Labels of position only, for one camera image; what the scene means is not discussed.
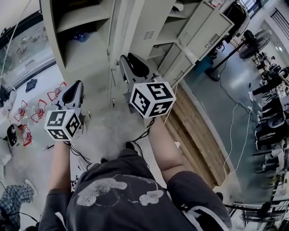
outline gray t-shirt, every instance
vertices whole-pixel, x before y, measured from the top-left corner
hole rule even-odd
[[[193,231],[180,210],[195,206],[209,208],[231,226],[222,201],[197,174],[177,173],[168,192],[172,199],[141,157],[118,158],[85,172],[74,193],[51,190],[39,231]]]

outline white box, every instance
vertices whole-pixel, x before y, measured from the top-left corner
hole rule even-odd
[[[135,83],[130,103],[147,119],[167,114],[175,100],[168,82]]]
[[[48,111],[44,129],[54,140],[71,141],[81,125],[78,116],[76,110]]]

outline wooden plank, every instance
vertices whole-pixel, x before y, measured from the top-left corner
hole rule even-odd
[[[190,98],[184,92],[184,90],[181,87],[178,90],[179,91],[177,92],[177,95],[180,97],[180,99],[182,99],[178,101],[178,103],[180,104],[180,108],[182,108],[183,111],[187,110],[191,121],[194,122],[195,129],[198,130],[199,137],[204,142],[203,144],[205,144],[206,150],[216,158],[218,164],[221,164],[223,166],[225,158],[207,124],[203,120],[202,116],[200,115]],[[227,164],[225,165],[225,169],[228,173],[229,167]]]
[[[210,171],[214,175],[214,178],[217,182],[217,185],[220,186],[222,182],[224,181],[224,172],[219,171],[218,167],[216,166],[216,160],[214,157],[211,157],[211,155],[208,154],[205,145],[209,145],[209,143],[205,144],[201,141],[198,134],[199,130],[196,130],[192,128],[190,124],[190,120],[184,115],[182,110],[180,109],[178,104],[174,104],[172,107],[173,111],[177,114],[177,116],[180,118],[181,122],[187,129],[188,133],[190,134],[192,140],[196,144],[197,148],[199,149],[200,153],[202,154],[203,158],[205,159]]]
[[[192,140],[190,141],[185,132],[180,128],[180,126],[177,125],[176,120],[173,118],[172,112],[167,119],[166,127],[172,138],[180,143],[180,150],[186,157],[193,172],[201,176],[210,188],[214,188],[216,182],[214,182],[213,176],[210,175],[209,168],[206,166],[206,163],[199,159],[198,155],[196,154],[198,149],[191,144]]]
[[[196,164],[196,169],[198,169],[198,172],[196,173],[203,177],[207,184],[214,186],[217,185],[217,182],[215,181],[213,174],[210,172],[205,159],[201,155],[196,144],[191,139],[186,128],[173,111],[171,112],[169,121],[183,142],[183,146],[180,146],[180,148],[186,148],[188,151],[184,152],[184,154],[186,154],[186,157]]]

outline black cable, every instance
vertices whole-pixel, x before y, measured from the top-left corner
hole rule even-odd
[[[13,213],[13,214],[9,215],[9,217],[10,217],[10,216],[14,216],[14,215],[17,214],[17,213],[20,213],[20,214],[29,216],[29,217],[30,217],[32,220],[34,220],[36,223],[39,223],[39,222],[40,222],[40,221],[37,221],[34,217],[32,217],[32,216],[30,216],[30,215],[28,215],[28,214],[26,214],[26,213],[22,213],[22,212]]]
[[[11,207],[11,211],[8,213],[8,215],[10,215],[12,213],[12,209],[13,209],[13,206],[14,206],[14,201],[10,195],[10,193],[8,193],[7,189],[5,188],[5,186],[2,184],[3,188],[5,189],[5,191],[7,192],[7,194],[9,195],[9,197],[11,198],[11,201],[12,201],[12,207]]]
[[[83,160],[87,163],[86,170],[88,170],[88,167],[92,165],[92,163],[90,162],[90,159],[88,159],[87,157],[84,157],[81,154],[81,152],[77,151],[75,147],[73,147],[71,143],[67,143],[65,141],[63,142],[70,147],[70,151],[72,152],[72,154],[74,154],[75,156],[81,156],[83,158]]]
[[[150,130],[151,126],[154,124],[154,121],[155,121],[155,118],[153,118],[153,119],[151,120],[151,122],[150,122],[149,125],[147,126],[146,131],[145,131],[142,135],[140,135],[138,138],[136,138],[136,139],[134,139],[134,140],[129,141],[129,142],[134,143],[134,144],[137,146],[137,148],[138,148],[138,150],[139,150],[139,152],[140,152],[140,155],[141,155],[141,157],[144,159],[144,161],[145,161],[145,158],[144,158],[143,150],[141,149],[141,147],[140,147],[140,145],[137,143],[137,141],[149,135],[149,130]]]
[[[11,198],[11,201],[12,201],[11,211],[7,214],[7,216],[10,217],[10,216],[13,216],[13,215],[15,215],[15,214],[17,214],[17,213],[21,213],[21,214],[24,214],[24,215],[26,215],[26,216],[29,216],[29,217],[30,217],[31,219],[33,219],[36,223],[39,223],[35,218],[33,218],[32,216],[30,216],[30,215],[28,215],[28,214],[26,214],[26,213],[16,212],[16,213],[11,214],[11,213],[12,213],[12,210],[13,210],[13,206],[14,206],[14,201],[13,201],[10,193],[8,193],[8,191],[7,191],[7,189],[5,188],[5,186],[4,186],[3,184],[2,184],[2,186],[3,186],[3,188],[5,189],[5,191],[7,192],[7,194],[9,195],[9,197]]]
[[[229,95],[229,93],[227,92],[227,90],[222,86],[221,74],[222,74],[222,72],[223,72],[223,71],[225,70],[225,68],[226,68],[227,61],[228,61],[228,60],[226,60],[225,66],[224,66],[224,68],[221,70],[221,72],[220,72],[220,74],[219,74],[219,75],[220,75],[220,87],[226,92],[226,95],[227,95],[235,104],[239,104],[239,103],[237,103],[237,102]],[[242,108],[244,108],[248,114],[250,114],[250,111],[247,111],[247,108],[246,108],[246,107],[244,107],[242,104],[239,104],[239,105],[240,105]],[[250,121],[251,121],[251,122],[257,122],[256,120],[251,119],[251,116],[250,116]]]

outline checkered cloth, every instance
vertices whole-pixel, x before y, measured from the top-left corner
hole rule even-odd
[[[6,214],[15,214],[20,211],[22,203],[30,203],[33,200],[34,191],[26,183],[21,185],[9,185],[0,199],[0,209]],[[12,224],[19,230],[19,213],[9,217]]]

